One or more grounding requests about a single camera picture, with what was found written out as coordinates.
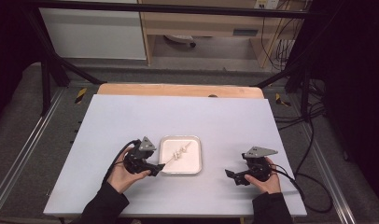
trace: gray carpet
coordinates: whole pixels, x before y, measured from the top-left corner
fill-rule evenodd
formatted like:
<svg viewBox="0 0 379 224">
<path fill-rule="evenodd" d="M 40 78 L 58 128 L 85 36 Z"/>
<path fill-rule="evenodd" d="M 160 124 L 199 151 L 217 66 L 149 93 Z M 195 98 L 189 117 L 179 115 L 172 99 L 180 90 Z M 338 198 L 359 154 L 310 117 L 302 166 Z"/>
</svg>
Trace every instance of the gray carpet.
<svg viewBox="0 0 379 224">
<path fill-rule="evenodd" d="M 215 84 L 247 86 L 258 83 L 265 78 L 265 74 L 254 76 L 247 72 L 190 72 L 175 70 L 131 70 L 131 69 L 88 69 L 93 76 L 103 77 L 114 82 L 146 82 L 146 83 L 186 83 L 186 84 Z M 30 67 L 24 74 L 22 84 L 17 94 L 6 108 L 0 120 L 0 182 L 15 160 L 21 146 L 34 127 L 40 107 L 40 75 L 37 67 Z M 292 106 L 275 103 L 275 91 L 279 89 L 267 88 L 265 97 L 270 99 L 275 116 L 295 117 Z M 91 96 L 96 93 L 97 86 L 89 86 L 81 104 L 74 101 L 80 90 L 77 84 L 65 90 L 54 116 L 38 142 L 34 153 L 18 179 L 0 211 L 0 218 L 22 217 L 37 219 L 55 219 L 42 214 L 48 200 L 47 193 L 57 180 L 60 170 L 70 150 L 70 141 L 76 137 L 75 130 L 85 115 Z M 280 91 L 282 99 L 287 96 Z M 344 196 L 349 203 L 358 223 L 379 222 L 379 201 L 371 191 L 361 172 L 354 163 L 344 161 L 341 148 L 335 139 L 328 118 L 319 117 L 314 120 L 316 139 L 328 159 L 331 170 L 341 186 Z M 288 154 L 291 168 L 295 169 L 308 147 L 301 125 L 295 125 L 282 130 L 281 137 Z M 301 171 L 321 180 L 315 166 L 312 154 L 305 161 Z M 329 205 L 328 198 L 321 187 L 313 182 L 299 178 L 303 188 L 305 202 L 315 208 L 323 209 Z M 319 214 L 308 210 L 307 217 L 297 217 L 297 223 L 340 223 L 335 209 L 327 214 Z"/>
</svg>

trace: aluminum rail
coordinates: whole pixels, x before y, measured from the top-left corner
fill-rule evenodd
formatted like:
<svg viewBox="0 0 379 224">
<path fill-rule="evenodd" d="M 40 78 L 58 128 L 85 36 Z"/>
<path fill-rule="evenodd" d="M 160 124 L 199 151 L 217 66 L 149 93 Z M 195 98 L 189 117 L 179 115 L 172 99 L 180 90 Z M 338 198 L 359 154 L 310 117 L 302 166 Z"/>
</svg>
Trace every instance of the aluminum rail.
<svg viewBox="0 0 379 224">
<path fill-rule="evenodd" d="M 64 90 L 65 88 L 61 88 L 56 91 L 51 100 L 52 104 L 50 109 L 47 111 L 45 116 L 39 119 L 38 123 L 36 124 L 35 128 L 33 129 L 23 148 L 21 149 L 21 152 L 19 153 L 17 159 L 12 163 L 12 166 L 9 169 L 6 177 L 0 184 L 0 210 L 3 207 L 3 204 L 6 201 L 12 188 L 15 186 L 15 183 L 17 182 L 19 176 L 21 175 L 21 171 L 26 165 L 26 162 L 32 155 L 32 152 L 35 149 L 38 140 L 40 139 L 42 133 L 47 127 L 53 113 L 55 112 L 63 96 Z"/>
</svg>

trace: black sleeve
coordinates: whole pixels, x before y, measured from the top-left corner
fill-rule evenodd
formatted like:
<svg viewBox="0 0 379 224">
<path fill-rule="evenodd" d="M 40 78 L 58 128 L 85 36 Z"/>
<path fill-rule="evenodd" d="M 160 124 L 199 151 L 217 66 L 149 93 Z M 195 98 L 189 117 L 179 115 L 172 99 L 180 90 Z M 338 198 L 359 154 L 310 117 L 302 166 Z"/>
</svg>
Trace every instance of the black sleeve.
<svg viewBox="0 0 379 224">
<path fill-rule="evenodd" d="M 109 183 L 105 183 L 87 204 L 78 223 L 115 223 L 119 214 L 128 204 L 129 201 L 125 195 L 119 194 Z"/>
<path fill-rule="evenodd" d="M 293 223 L 282 193 L 265 192 L 253 200 L 253 224 Z"/>
</svg>

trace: white tray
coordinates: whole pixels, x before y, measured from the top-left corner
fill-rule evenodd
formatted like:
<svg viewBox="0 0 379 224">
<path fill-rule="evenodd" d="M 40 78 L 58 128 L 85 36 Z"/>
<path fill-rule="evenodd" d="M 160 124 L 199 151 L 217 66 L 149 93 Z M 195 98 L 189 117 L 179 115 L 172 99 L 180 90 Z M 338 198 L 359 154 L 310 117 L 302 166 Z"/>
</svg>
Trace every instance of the white tray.
<svg viewBox="0 0 379 224">
<path fill-rule="evenodd" d="M 160 147 L 160 164 L 167 175 L 196 175 L 202 170 L 201 141 L 192 135 L 164 136 Z"/>
</svg>

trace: human hand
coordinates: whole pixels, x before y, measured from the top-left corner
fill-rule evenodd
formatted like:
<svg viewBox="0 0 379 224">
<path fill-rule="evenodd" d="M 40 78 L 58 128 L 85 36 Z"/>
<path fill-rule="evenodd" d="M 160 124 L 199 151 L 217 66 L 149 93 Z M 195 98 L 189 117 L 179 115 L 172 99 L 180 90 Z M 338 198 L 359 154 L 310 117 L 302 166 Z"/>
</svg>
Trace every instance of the human hand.
<svg viewBox="0 0 379 224">
<path fill-rule="evenodd" d="M 134 182 L 145 178 L 151 173 L 151 171 L 147 170 L 133 175 L 126 170 L 122 161 L 126 153 L 131 149 L 131 147 L 128 147 L 119 155 L 116 160 L 116 162 L 119 163 L 114 165 L 111 174 L 107 179 L 107 182 L 120 194 L 128 189 Z"/>
<path fill-rule="evenodd" d="M 272 169 L 276 169 L 274 163 L 268 158 L 265 158 L 266 161 L 271 165 Z M 270 194 L 279 193 L 282 190 L 280 189 L 279 177 L 277 176 L 277 172 L 271 171 L 271 175 L 269 179 L 265 182 L 259 181 L 257 178 L 251 175 L 245 175 L 245 179 L 256 186 L 262 193 L 268 192 Z"/>
</svg>

